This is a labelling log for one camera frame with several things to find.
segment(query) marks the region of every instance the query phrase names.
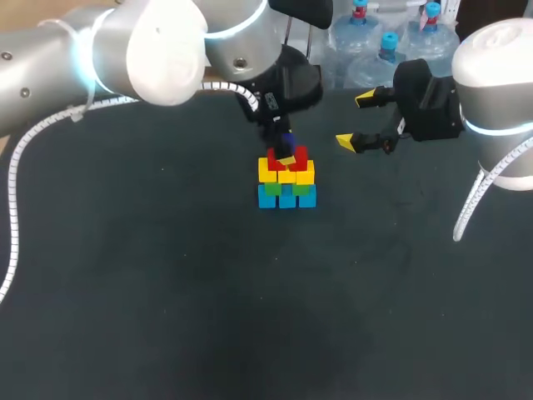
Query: red block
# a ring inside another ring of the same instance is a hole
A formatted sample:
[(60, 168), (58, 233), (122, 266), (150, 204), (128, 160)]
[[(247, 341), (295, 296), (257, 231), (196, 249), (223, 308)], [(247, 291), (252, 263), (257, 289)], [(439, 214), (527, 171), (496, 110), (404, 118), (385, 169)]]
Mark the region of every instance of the red block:
[(289, 170), (292, 173), (307, 171), (307, 147), (296, 146), (294, 158), (296, 159), (296, 162), (294, 164), (289, 165)]
[(274, 154), (274, 149), (269, 148), (266, 152), (268, 158), (268, 170), (269, 171), (286, 171), (286, 167), (276, 160), (276, 155)]

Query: green block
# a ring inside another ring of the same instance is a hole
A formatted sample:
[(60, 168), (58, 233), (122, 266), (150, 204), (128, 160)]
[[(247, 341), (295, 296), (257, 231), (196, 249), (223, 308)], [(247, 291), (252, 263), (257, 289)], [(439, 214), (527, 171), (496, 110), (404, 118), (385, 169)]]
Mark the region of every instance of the green block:
[(309, 196), (311, 185), (292, 185), (293, 196)]
[(267, 196), (281, 196), (281, 184), (265, 183), (265, 194)]

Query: white spiral cable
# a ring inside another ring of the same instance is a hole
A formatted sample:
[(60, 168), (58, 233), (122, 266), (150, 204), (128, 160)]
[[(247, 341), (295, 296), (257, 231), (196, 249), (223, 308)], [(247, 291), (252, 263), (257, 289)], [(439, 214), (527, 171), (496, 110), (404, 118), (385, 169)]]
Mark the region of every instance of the white spiral cable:
[(533, 148), (533, 137), (530, 137), (512, 152), (507, 154), (503, 160), (496, 164), (494, 169), (492, 169), (485, 179), (483, 179), (485, 173), (482, 170), (480, 171), (476, 182), (466, 199), (465, 206), (457, 219), (456, 227), (453, 231), (453, 240), (459, 242), (462, 239), (472, 214), (492, 183), (506, 170), (507, 167), (531, 148)]
[[(205, 82), (202, 83), (200, 90), (224, 90), (229, 92), (235, 92), (242, 95), (250, 105), (250, 108), (253, 112), (257, 111), (259, 108), (259, 102), (256, 97), (247, 89), (242, 86), (236, 85), (235, 83), (228, 82)], [(136, 103), (138, 100), (131, 97), (115, 97), (107, 100), (102, 100), (100, 102), (93, 103), (88, 110), (98, 110), (99, 108), (107, 108), (113, 106), (120, 106), (123, 104)], [(11, 156), (11, 161), (9, 162), (9, 169), (7, 171), (7, 205), (9, 208), (9, 222), (11, 224), (11, 251), (9, 254), (9, 264), (7, 267), (6, 277), (3, 280), (2, 286), (0, 287), (0, 304), (5, 298), (7, 291), (11, 287), (12, 281), (15, 278), (15, 272), (17, 271), (18, 259), (19, 259), (19, 249), (20, 249), (20, 232), (18, 224), (18, 207), (17, 207), (17, 173), (18, 173), (18, 164), (27, 145), (36, 137), (39, 133), (44, 131), (46, 128), (52, 126), (54, 123), (58, 123), (65, 118), (72, 118), (72, 116), (79, 115), (86, 107), (71, 107), (64, 111), (53, 114), (51, 117), (48, 117), (37, 125), (33, 126), (29, 131), (27, 131), (24, 136), (20, 139), (13, 154)]]

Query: screw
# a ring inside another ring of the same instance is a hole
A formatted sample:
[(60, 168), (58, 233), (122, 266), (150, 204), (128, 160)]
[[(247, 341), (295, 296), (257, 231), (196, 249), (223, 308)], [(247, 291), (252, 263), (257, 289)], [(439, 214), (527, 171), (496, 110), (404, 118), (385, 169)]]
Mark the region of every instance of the screw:
[(248, 65), (248, 62), (244, 58), (237, 58), (233, 62), (233, 67), (235, 67), (236, 69), (244, 69), (247, 67), (247, 65)]

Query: toy block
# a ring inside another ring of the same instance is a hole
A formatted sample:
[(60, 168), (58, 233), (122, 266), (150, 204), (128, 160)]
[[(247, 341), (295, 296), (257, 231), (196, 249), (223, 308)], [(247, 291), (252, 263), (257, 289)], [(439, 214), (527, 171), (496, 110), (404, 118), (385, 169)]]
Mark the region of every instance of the toy block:
[(259, 158), (259, 182), (260, 183), (276, 183), (277, 172), (268, 170), (268, 159)]
[(292, 130), (290, 130), (288, 133), (283, 133), (283, 141), (291, 147), (291, 151), (294, 154), (296, 151), (296, 139), (292, 134)]
[(274, 153), (273, 148), (269, 148), (266, 151), (266, 156), (268, 157), (268, 170), (269, 171), (285, 171), (286, 166), (276, 160), (276, 154)]
[(294, 156), (290, 156), (290, 157), (282, 158), (277, 161), (279, 161), (283, 165), (288, 166), (288, 165), (294, 164), (296, 162), (296, 158)]
[(296, 183), (296, 174), (298, 172), (280, 171), (277, 173), (278, 183)]
[(316, 185), (309, 187), (309, 194), (307, 196), (298, 197), (299, 208), (315, 208), (316, 207)]
[(295, 196), (307, 196), (311, 185), (292, 185), (292, 194)]
[(307, 161), (307, 170), (294, 172), (296, 174), (296, 185), (314, 185), (315, 184), (315, 163), (312, 160)]
[(265, 183), (265, 193), (267, 196), (281, 196), (281, 184)]
[(289, 166), (289, 170), (293, 171), (294, 173), (298, 171), (306, 171), (307, 170), (307, 147), (305, 146), (296, 146), (296, 151), (294, 152), (294, 157), (296, 159), (296, 162)]
[(268, 196), (265, 191), (265, 185), (259, 185), (257, 189), (259, 208), (276, 208), (276, 196)]
[(292, 185), (282, 186), (280, 208), (296, 208), (296, 196), (292, 194)]

